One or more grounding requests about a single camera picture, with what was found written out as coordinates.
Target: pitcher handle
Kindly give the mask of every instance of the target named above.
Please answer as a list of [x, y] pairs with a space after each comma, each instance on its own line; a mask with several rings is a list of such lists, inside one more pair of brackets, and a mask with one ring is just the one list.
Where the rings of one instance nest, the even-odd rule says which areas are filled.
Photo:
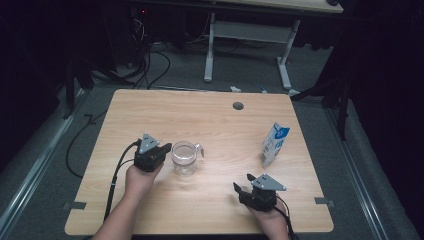
[[202, 145], [200, 145], [200, 143], [194, 144], [194, 148], [196, 149], [196, 152], [200, 150], [202, 157], [205, 157], [205, 150], [203, 149]]

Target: metal rail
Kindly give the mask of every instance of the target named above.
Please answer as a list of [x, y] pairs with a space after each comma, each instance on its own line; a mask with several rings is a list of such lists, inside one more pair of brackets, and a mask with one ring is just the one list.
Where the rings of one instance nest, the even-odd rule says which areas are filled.
[[337, 130], [337, 120], [336, 116], [331, 109], [324, 109], [325, 115], [332, 125], [332, 130], [334, 135], [336, 136], [340, 148], [345, 156], [345, 165], [347, 168], [347, 172], [350, 180], [352, 181], [353, 188], [358, 196], [359, 203], [362, 206], [362, 210], [364, 211], [365, 217], [368, 221], [368, 224], [371, 228], [371, 231], [374, 235], [375, 239], [389, 239], [384, 229], [383, 223], [378, 216], [377, 210], [375, 208], [374, 202], [371, 196], [368, 193], [367, 188], [361, 178], [361, 175], [356, 167], [355, 161], [350, 153], [349, 147], [345, 141], [343, 141], [340, 137], [340, 134]]

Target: black tape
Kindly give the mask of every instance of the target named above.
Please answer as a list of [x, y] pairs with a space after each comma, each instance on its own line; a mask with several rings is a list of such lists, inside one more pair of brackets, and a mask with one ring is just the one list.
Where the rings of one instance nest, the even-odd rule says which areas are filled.
[[70, 209], [84, 210], [86, 205], [87, 203], [84, 203], [84, 202], [65, 203], [63, 205], [63, 210], [70, 210]]
[[315, 198], [315, 204], [326, 204], [328, 207], [336, 206], [333, 200], [328, 200], [327, 198]]

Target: white desk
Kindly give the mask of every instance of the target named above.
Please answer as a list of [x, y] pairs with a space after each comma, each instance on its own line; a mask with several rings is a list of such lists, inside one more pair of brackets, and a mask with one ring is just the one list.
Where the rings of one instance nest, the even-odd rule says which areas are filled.
[[[324, 13], [342, 13], [340, 5], [331, 6], [326, 0], [216, 0], [216, 2], [249, 4], [275, 8], [287, 8], [299, 11], [316, 11]], [[211, 14], [209, 30], [209, 49], [206, 56], [205, 82], [212, 81], [213, 75], [213, 47], [215, 37], [236, 38], [243, 40], [254, 40], [264, 42], [285, 43], [285, 47], [279, 57], [277, 64], [280, 70], [281, 80], [284, 88], [291, 89], [291, 83], [286, 69], [287, 57], [293, 45], [300, 21], [294, 21], [292, 27], [275, 27], [256, 24], [216, 21], [215, 14]]]

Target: gray carpet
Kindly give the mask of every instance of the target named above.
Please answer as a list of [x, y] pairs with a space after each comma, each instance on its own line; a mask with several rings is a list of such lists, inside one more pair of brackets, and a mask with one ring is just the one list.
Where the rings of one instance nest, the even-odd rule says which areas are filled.
[[[163, 49], [164, 45], [154, 49]], [[271, 93], [287, 93], [282, 88], [278, 69], [276, 67], [276, 50], [281, 45], [271, 45], [266, 48], [239, 47], [235, 51], [231, 46], [217, 46], [214, 78], [211, 83], [203, 82], [205, 49], [188, 48], [180, 51], [169, 47], [162, 52], [170, 58], [169, 71], [153, 85], [179, 88], [204, 89], [212, 91], [230, 91], [230, 86], [236, 86], [243, 92], [261, 92], [262, 88]], [[312, 51], [308, 47], [294, 48], [290, 54], [288, 65], [289, 76], [293, 88], [304, 90], [312, 87], [327, 59], [330, 50]], [[148, 80], [152, 81], [167, 67], [167, 60], [159, 55], [151, 54], [152, 64]], [[64, 226], [69, 212], [63, 210], [65, 203], [72, 202], [78, 191], [80, 179], [69, 173], [65, 164], [65, 156], [72, 138], [88, 121], [86, 114], [97, 116], [107, 109], [112, 94], [116, 89], [124, 88], [113, 83], [98, 81], [96, 87], [88, 94], [87, 99], [74, 115], [74, 121], [60, 141], [50, 166], [42, 181], [22, 212], [9, 239], [82, 239], [83, 237], [67, 236]], [[294, 102], [305, 140], [312, 161], [317, 171], [324, 195], [332, 200], [335, 206], [330, 207], [334, 221], [334, 230], [324, 234], [302, 234], [300, 239], [374, 239], [372, 231], [358, 201], [352, 182], [344, 164], [344, 154], [338, 143], [338, 137], [332, 131], [332, 125], [316, 98]], [[419, 239], [413, 226], [403, 214], [396, 194], [390, 187], [378, 161], [369, 147], [368, 140], [355, 115], [354, 108], [347, 123], [347, 143], [358, 164], [358, 169], [369, 187], [385, 229], [390, 239]], [[17, 188], [25, 178], [26, 173], [36, 161], [43, 147], [54, 132], [56, 124], [60, 123], [61, 108], [34, 136], [16, 157], [14, 162], [1, 176], [0, 210], [4, 212], [8, 203], [16, 193]], [[70, 152], [70, 165], [75, 172], [83, 174], [97, 135], [100, 131], [103, 117], [90, 125], [76, 139]], [[226, 236], [214, 236], [212, 239], [224, 239]], [[164, 239], [181, 239], [180, 237], [163, 237]]]

